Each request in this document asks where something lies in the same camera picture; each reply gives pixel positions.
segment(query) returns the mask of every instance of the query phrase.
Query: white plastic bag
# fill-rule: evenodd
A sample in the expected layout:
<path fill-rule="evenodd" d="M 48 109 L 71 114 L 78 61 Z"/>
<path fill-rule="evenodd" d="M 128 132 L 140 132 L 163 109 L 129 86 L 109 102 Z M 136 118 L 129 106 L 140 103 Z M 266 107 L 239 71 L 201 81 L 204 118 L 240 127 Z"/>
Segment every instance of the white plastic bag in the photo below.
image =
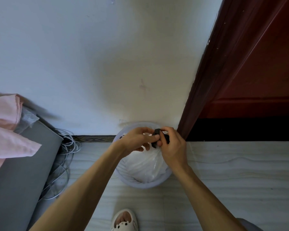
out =
<path fill-rule="evenodd" d="M 167 165 L 162 157 L 160 147 L 150 150 L 133 151 L 130 155 L 123 158 L 125 168 L 129 175 L 142 183 L 154 181 L 160 175 L 166 173 Z"/>

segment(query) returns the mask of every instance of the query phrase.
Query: hand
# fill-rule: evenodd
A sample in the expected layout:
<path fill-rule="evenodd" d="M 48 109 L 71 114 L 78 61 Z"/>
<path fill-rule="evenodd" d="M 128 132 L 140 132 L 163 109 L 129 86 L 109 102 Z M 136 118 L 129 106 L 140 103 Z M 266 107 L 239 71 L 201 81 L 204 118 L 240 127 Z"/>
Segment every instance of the hand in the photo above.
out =
<path fill-rule="evenodd" d="M 147 151 L 150 150 L 149 143 L 156 142 L 160 138 L 159 135 L 149 136 L 144 135 L 144 133 L 153 134 L 154 130 L 148 127 L 138 127 L 117 141 L 125 149 L 123 157 L 129 155 L 132 151 L 143 151 L 144 149 L 141 146 L 144 146 Z"/>
<path fill-rule="evenodd" d="M 186 156 L 186 142 L 180 134 L 172 127 L 163 127 L 163 131 L 168 131 L 169 144 L 167 144 L 165 136 L 160 131 L 162 142 L 162 156 L 166 164 L 171 168 L 173 173 L 178 169 L 184 169 L 188 166 Z"/>

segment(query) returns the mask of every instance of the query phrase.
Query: white wall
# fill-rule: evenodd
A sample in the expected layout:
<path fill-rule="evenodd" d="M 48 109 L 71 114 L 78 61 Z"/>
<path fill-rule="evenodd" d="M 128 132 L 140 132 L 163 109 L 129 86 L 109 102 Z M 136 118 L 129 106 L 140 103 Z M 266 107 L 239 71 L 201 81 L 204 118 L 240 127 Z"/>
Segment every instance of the white wall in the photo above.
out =
<path fill-rule="evenodd" d="M 222 0 L 0 0 L 0 93 L 57 128 L 177 127 Z"/>

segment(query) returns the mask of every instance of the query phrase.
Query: white slipper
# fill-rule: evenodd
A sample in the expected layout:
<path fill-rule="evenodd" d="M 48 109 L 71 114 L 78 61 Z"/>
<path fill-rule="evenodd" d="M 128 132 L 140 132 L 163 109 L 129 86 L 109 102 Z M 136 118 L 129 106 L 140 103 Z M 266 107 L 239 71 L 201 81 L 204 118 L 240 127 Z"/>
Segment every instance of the white slipper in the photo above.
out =
<path fill-rule="evenodd" d="M 125 221 L 121 222 L 115 227 L 115 222 L 117 217 L 123 213 L 128 212 L 131 215 L 131 222 Z M 135 214 L 130 209 L 123 209 L 115 214 L 115 216 L 112 218 L 111 222 L 111 231 L 138 231 L 138 223 Z"/>

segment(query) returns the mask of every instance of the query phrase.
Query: gray fabric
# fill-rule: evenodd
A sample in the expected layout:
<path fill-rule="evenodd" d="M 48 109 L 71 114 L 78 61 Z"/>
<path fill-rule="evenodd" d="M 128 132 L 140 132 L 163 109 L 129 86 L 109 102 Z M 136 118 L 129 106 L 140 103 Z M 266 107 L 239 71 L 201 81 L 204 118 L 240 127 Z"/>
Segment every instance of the gray fabric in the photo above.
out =
<path fill-rule="evenodd" d="M 31 157 L 6 159 L 0 168 L 0 231 L 25 231 L 62 142 L 40 121 L 22 136 L 42 144 Z"/>
<path fill-rule="evenodd" d="M 259 228 L 258 226 L 254 225 L 253 223 L 242 219 L 242 218 L 237 218 L 240 223 L 246 228 L 247 231 L 263 231 L 261 228 Z"/>

